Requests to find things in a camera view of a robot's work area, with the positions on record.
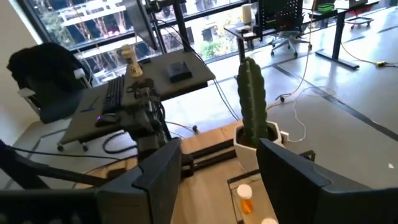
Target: black monitor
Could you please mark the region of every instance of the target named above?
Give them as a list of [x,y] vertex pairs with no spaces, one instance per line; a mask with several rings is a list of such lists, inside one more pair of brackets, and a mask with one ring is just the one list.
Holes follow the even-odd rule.
[[155,35],[152,31],[145,6],[141,0],[123,0],[123,4],[126,7],[127,14],[129,15],[136,35],[149,47],[157,50]]

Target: keyboard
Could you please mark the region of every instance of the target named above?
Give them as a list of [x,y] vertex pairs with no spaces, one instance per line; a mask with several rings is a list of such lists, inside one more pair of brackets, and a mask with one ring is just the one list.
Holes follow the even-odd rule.
[[121,109],[124,91],[124,75],[108,82],[102,114],[114,113]]

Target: white cap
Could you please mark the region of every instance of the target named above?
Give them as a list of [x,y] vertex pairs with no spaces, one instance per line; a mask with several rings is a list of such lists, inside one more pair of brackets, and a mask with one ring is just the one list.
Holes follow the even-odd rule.
[[241,199],[250,199],[252,196],[251,187],[247,184],[239,185],[237,192],[239,197],[241,197]]
[[265,218],[262,220],[261,224],[278,224],[278,222],[273,218]]

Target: wooden desk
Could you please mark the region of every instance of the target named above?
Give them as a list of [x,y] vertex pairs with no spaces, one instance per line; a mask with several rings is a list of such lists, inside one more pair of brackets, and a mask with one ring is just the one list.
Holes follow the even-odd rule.
[[[240,121],[214,129],[182,141],[182,151],[191,153],[233,137],[234,128]],[[129,159],[97,169],[90,175],[106,177],[109,170],[126,167],[131,169],[136,159]],[[227,180],[243,174],[237,159],[211,166],[195,172],[193,177],[185,179],[178,189],[174,206],[173,224],[234,224],[236,223]],[[275,218],[274,212],[264,217]]]

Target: concrete floor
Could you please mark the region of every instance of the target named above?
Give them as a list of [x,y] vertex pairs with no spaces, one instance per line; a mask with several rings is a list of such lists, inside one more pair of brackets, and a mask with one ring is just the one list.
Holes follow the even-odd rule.
[[[343,34],[344,46],[357,57],[366,60],[398,62],[398,45],[392,44],[398,35],[398,11],[383,10],[367,17],[375,18],[370,28],[361,27],[351,30],[345,27]],[[312,34],[313,52],[333,44],[335,27],[330,27]],[[290,50],[282,48],[270,55],[271,48],[264,47],[247,53],[263,68],[266,79],[267,102],[283,93],[289,93],[299,84],[302,77],[306,57],[293,59]],[[305,56],[307,46],[298,47],[299,57]],[[354,61],[341,50],[341,58]],[[209,64],[220,85],[228,97],[235,112],[240,115],[240,105],[236,92],[237,84],[233,76],[238,70],[238,57]],[[347,176],[372,188],[395,187],[398,185],[397,169],[389,168],[389,164],[398,166],[398,102],[394,92],[397,91],[398,70],[395,68],[377,69],[373,65],[355,61],[360,64],[357,71],[348,70],[333,62],[310,54],[305,82],[301,90],[311,86],[327,86],[335,90],[330,96],[321,97],[318,91],[307,90],[297,99],[295,109],[298,118],[306,126],[306,138],[302,142],[286,144],[291,151],[300,153],[314,150],[317,154],[316,163]],[[197,125],[200,131],[226,125],[234,121],[225,105],[218,97],[215,86],[210,83],[208,88],[189,93],[164,102],[166,120],[188,126]],[[282,130],[290,133],[291,139],[303,136],[303,127],[294,117],[293,103],[277,106],[269,110],[269,119],[279,123]],[[68,121],[60,121],[50,125],[34,123],[16,142],[15,147],[32,149],[41,136],[66,128]],[[171,131],[185,137],[192,135],[179,126],[169,125]],[[39,152],[54,152],[56,142],[62,132],[42,138],[35,147]],[[65,146],[64,154],[88,154],[107,156],[101,145],[106,136],[89,142],[88,152],[83,152],[78,143]],[[125,135],[108,146],[117,149],[132,144]],[[122,158],[135,154],[135,151],[112,155]],[[111,160],[90,158],[66,158],[29,154],[30,159],[51,166],[84,172]],[[45,179],[52,187],[67,189],[72,183]],[[0,172],[0,187],[19,189],[15,183]]]

